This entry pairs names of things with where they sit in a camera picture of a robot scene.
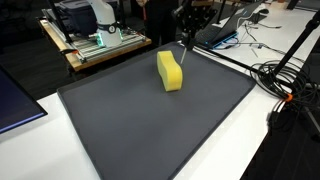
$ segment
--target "blue screen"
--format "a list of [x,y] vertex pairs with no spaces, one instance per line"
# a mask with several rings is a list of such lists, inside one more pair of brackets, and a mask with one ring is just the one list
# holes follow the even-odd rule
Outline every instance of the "blue screen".
[[0,66],[0,133],[47,113]]

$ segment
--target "yellow sponge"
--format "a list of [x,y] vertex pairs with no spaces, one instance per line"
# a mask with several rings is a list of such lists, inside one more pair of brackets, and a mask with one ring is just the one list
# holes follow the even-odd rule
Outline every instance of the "yellow sponge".
[[182,70],[174,60],[172,52],[159,51],[157,65],[166,91],[180,90],[182,86]]

